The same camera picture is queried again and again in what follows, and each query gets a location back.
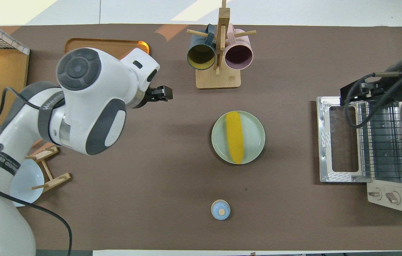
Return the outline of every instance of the wire basket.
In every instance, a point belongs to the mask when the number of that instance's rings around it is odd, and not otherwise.
[[[356,105],[359,123],[370,114],[373,106],[373,101]],[[402,183],[402,127],[398,103],[380,109],[358,133],[362,175]]]

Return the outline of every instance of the bowl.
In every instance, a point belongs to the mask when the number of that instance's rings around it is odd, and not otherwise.
[[[43,188],[32,190],[32,187],[44,184],[44,177],[41,168],[31,159],[24,159],[21,167],[11,180],[10,196],[29,203],[35,202],[43,193]],[[14,206],[24,206],[13,202]]]
[[[231,214],[229,204],[221,199],[212,204],[210,211],[212,212],[212,216],[217,220],[226,220]]]

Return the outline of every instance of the white bowl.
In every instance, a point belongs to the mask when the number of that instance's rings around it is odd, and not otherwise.
[[[21,167],[11,180],[10,196],[29,203],[35,202],[43,193],[43,188],[32,190],[32,187],[44,184],[44,177],[41,168],[31,159],[24,159]],[[24,206],[13,202],[14,206]]]

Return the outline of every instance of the sticker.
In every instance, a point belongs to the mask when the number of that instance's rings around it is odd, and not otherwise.
[[[331,147],[331,133],[328,132],[321,133],[321,146],[323,148]]]
[[[328,103],[327,101],[323,101],[321,104],[321,107],[319,107],[319,110],[321,110],[322,112],[329,112],[329,108],[331,108],[330,103]]]
[[[329,182],[352,182],[352,176],[349,173],[327,173]]]

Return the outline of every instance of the white floor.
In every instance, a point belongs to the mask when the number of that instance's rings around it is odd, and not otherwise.
[[[217,23],[221,0],[0,0],[0,26]],[[247,25],[399,26],[402,0],[227,0],[231,22]],[[249,255],[251,251],[95,251],[95,256]],[[260,251],[258,255],[295,251]]]

